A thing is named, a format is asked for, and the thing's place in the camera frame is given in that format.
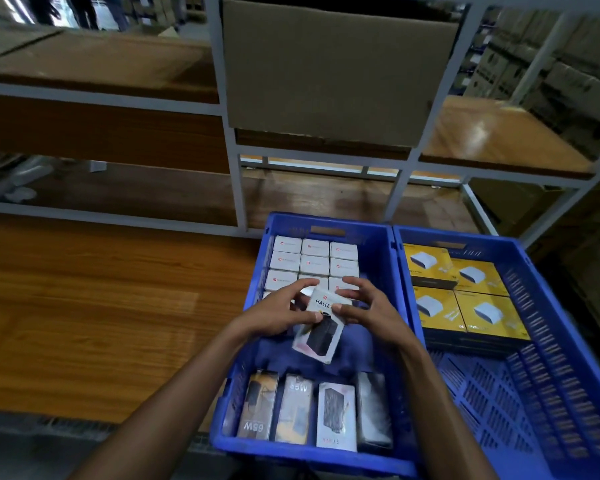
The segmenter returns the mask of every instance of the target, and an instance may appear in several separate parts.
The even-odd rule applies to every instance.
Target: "blue plastic crate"
[[[269,215],[244,309],[262,298],[276,235],[357,244],[361,272],[386,293],[407,321],[397,248],[390,226],[298,214]],[[217,402],[210,432],[211,443],[228,452],[267,456],[284,463],[308,462],[314,468],[339,473],[416,476],[412,460],[417,459],[417,452],[401,375],[395,362],[385,355],[383,348],[376,346],[376,339],[364,327],[348,325],[342,333],[332,363],[324,365],[292,350],[292,338],[292,335],[263,338],[241,350],[229,372],[223,395]],[[307,445],[236,437],[249,376],[256,369],[280,374],[281,382],[276,394],[270,438],[275,435],[284,374],[300,373],[315,381]],[[358,371],[385,374],[395,443],[387,456],[315,446],[317,384],[323,381],[353,384]]]
[[[505,361],[432,351],[502,478],[600,479],[600,368],[515,239],[393,227],[409,320],[424,341],[404,243],[495,264],[532,345]]]

